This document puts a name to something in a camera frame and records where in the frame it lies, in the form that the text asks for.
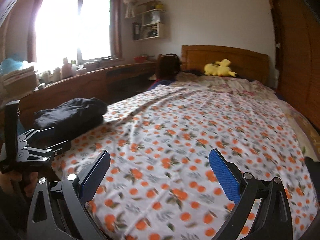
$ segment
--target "bed sheet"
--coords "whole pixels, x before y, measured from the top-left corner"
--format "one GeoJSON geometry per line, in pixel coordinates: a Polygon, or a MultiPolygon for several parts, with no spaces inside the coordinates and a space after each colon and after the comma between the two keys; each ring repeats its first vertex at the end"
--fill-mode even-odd
{"type": "Polygon", "coordinates": [[[111,105],[104,119],[52,167],[63,179],[110,152],[111,166],[87,207],[114,239],[211,239],[234,207],[209,166],[212,148],[257,179],[282,179],[293,239],[317,213],[297,137],[277,101],[158,86],[111,105]]]}

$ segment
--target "window frame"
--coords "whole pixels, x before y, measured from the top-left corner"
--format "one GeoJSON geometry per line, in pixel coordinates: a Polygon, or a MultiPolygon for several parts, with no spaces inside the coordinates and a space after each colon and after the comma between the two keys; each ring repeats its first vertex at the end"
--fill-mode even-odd
{"type": "MultiPolygon", "coordinates": [[[[78,0],[78,13],[79,8],[82,6],[83,0],[78,0]]],[[[41,7],[42,0],[35,0],[32,15],[30,20],[30,27],[28,32],[27,50],[28,50],[28,62],[36,62],[36,31],[35,31],[35,21],[37,13],[41,7]]],[[[109,25],[109,35],[110,35],[110,50],[111,57],[101,57],[89,60],[82,60],[81,51],[77,51],[78,64],[83,64],[85,62],[99,60],[99,59],[118,59],[122,58],[122,48],[121,48],[121,26],[120,26],[120,16],[121,16],[121,0],[110,0],[110,25],[109,25]]]]}

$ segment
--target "red bowl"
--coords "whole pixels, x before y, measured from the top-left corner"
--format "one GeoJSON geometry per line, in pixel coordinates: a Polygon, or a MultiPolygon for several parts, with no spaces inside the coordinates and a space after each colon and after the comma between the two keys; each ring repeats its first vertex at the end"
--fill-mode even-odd
{"type": "Polygon", "coordinates": [[[135,63],[144,63],[148,58],[147,57],[134,57],[135,63]]]}

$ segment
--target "metal screw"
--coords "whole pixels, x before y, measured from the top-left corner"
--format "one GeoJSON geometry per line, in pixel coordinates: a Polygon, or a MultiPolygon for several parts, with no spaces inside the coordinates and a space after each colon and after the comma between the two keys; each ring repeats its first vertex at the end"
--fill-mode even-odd
{"type": "Polygon", "coordinates": [[[76,174],[70,174],[70,175],[68,176],[68,180],[74,180],[76,177],[77,177],[76,174]]]}
{"type": "Polygon", "coordinates": [[[245,179],[252,179],[252,175],[248,172],[246,172],[245,174],[243,174],[245,179]]]}
{"type": "Polygon", "coordinates": [[[280,179],[280,178],[278,178],[278,177],[275,177],[273,180],[275,181],[275,183],[278,183],[278,184],[280,184],[280,183],[281,183],[281,179],[280,179]]]}
{"type": "Polygon", "coordinates": [[[41,178],[41,179],[39,179],[39,184],[44,184],[45,183],[45,178],[41,178]]]}

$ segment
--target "folded black cloth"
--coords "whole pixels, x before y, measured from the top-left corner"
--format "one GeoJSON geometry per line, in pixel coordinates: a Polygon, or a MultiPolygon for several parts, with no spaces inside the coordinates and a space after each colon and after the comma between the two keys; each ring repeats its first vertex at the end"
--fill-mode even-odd
{"type": "Polygon", "coordinates": [[[54,127],[56,141],[73,140],[101,124],[107,109],[107,104],[97,98],[74,98],[57,108],[36,112],[34,127],[54,127]]]}

